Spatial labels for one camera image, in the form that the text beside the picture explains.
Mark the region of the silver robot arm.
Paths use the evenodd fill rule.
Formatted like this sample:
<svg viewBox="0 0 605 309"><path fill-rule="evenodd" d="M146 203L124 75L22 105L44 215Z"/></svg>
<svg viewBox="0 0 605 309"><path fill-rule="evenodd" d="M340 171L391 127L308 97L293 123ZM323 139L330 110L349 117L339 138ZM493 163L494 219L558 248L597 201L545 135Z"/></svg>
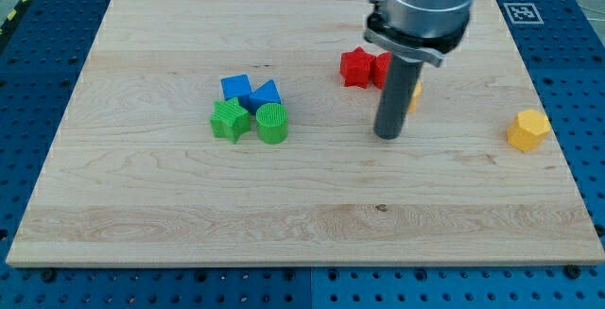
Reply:
<svg viewBox="0 0 605 309"><path fill-rule="evenodd" d="M408 62L439 67L456 48L474 0L369 0L363 37Z"/></svg>

